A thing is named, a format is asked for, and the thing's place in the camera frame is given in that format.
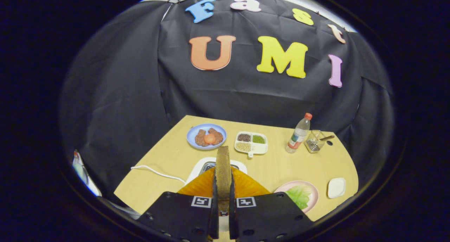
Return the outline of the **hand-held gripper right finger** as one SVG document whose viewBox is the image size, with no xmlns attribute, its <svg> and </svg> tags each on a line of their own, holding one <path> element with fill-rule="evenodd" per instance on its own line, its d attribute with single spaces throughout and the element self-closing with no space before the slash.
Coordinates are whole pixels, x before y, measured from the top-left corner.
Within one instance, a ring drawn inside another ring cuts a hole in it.
<svg viewBox="0 0 450 242">
<path fill-rule="evenodd" d="M 241 182 L 250 177 L 232 171 L 229 236 L 237 242 L 284 242 L 308 234 L 313 221 L 284 192 L 254 194 Z"/>
</svg>

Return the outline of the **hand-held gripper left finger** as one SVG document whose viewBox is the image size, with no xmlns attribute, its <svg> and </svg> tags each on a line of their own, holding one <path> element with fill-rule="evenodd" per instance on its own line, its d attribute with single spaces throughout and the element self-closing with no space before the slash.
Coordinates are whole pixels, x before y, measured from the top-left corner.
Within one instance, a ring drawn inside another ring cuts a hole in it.
<svg viewBox="0 0 450 242">
<path fill-rule="evenodd" d="M 163 192 L 137 219 L 148 230 L 180 242 L 212 242 L 219 238 L 215 168 L 178 192 Z"/>
</svg>

